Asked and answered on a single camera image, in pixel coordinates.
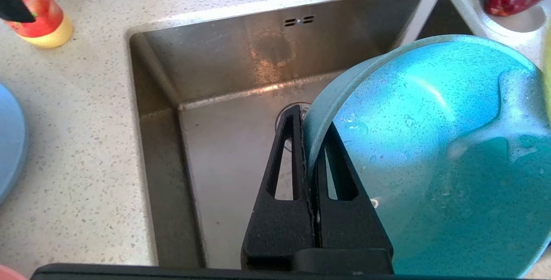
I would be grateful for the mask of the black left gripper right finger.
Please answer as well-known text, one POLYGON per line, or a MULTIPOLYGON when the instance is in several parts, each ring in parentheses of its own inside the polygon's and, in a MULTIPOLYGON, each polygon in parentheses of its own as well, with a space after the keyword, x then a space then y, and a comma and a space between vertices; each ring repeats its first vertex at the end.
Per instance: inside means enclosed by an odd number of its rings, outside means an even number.
POLYGON ((311 169, 317 243, 325 249, 384 250, 392 243, 334 124, 311 169))

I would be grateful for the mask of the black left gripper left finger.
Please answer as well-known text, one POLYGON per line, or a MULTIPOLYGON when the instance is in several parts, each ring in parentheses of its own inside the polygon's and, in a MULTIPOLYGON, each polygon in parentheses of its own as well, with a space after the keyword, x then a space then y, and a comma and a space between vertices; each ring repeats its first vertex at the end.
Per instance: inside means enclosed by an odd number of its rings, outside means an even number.
POLYGON ((244 270, 289 271, 294 255, 315 246, 299 105, 280 117, 254 208, 241 247, 244 270), (284 145, 291 141, 293 198, 276 198, 284 145))

